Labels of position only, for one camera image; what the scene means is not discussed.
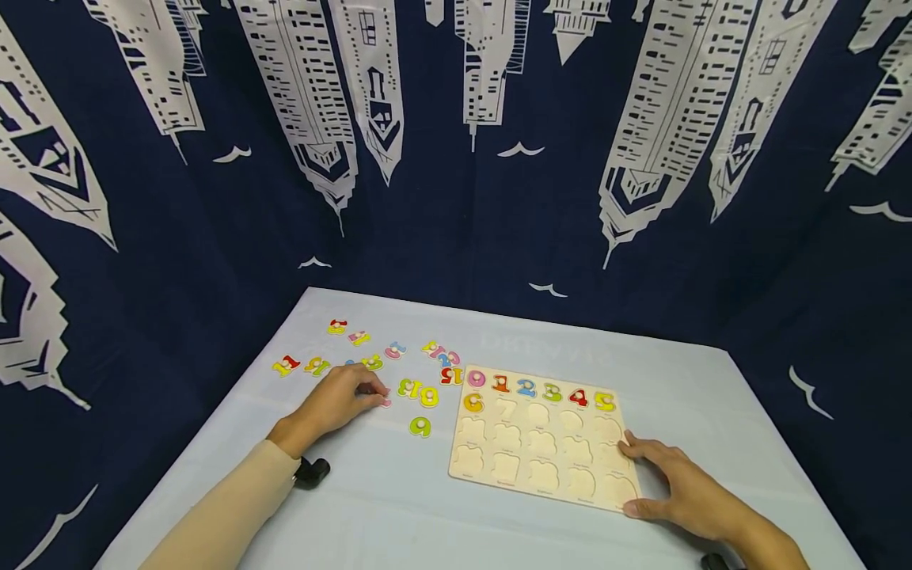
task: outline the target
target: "black clip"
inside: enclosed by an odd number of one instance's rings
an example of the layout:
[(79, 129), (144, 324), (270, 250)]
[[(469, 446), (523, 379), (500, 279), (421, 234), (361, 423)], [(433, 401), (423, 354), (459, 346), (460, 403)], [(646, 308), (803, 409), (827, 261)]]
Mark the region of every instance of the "black clip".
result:
[(301, 458), (301, 466), (295, 472), (295, 487), (298, 489), (315, 489), (329, 474), (329, 461), (322, 457), (313, 464)]

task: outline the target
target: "wrist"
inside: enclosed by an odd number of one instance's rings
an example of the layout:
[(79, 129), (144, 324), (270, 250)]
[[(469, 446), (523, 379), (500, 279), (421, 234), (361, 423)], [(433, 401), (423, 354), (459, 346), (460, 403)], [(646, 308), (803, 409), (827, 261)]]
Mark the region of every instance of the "wrist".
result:
[(290, 417), (281, 418), (266, 438), (294, 460), (323, 435), (313, 422)]

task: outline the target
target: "sleeve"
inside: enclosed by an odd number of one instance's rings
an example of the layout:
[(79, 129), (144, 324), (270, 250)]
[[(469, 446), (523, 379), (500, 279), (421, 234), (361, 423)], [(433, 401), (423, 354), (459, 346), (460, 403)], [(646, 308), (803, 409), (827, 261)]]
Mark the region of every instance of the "sleeve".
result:
[(168, 532), (140, 570), (233, 570), (288, 496), (300, 464), (269, 440), (257, 443)]

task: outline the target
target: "wooden number puzzle board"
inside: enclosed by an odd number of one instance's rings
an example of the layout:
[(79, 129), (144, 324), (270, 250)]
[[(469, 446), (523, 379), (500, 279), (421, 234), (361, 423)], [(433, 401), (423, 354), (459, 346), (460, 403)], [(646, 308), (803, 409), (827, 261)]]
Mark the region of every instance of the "wooden number puzzle board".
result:
[(450, 476), (609, 511), (640, 495), (617, 394), (478, 366), (463, 377)]

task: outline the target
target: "backdrop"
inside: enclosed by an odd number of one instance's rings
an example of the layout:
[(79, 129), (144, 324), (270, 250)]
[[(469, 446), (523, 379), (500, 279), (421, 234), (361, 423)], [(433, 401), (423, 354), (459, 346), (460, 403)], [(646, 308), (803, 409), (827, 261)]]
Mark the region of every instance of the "backdrop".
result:
[(90, 568), (308, 285), (725, 348), (899, 567), (910, 10), (5, 0), (0, 567)]

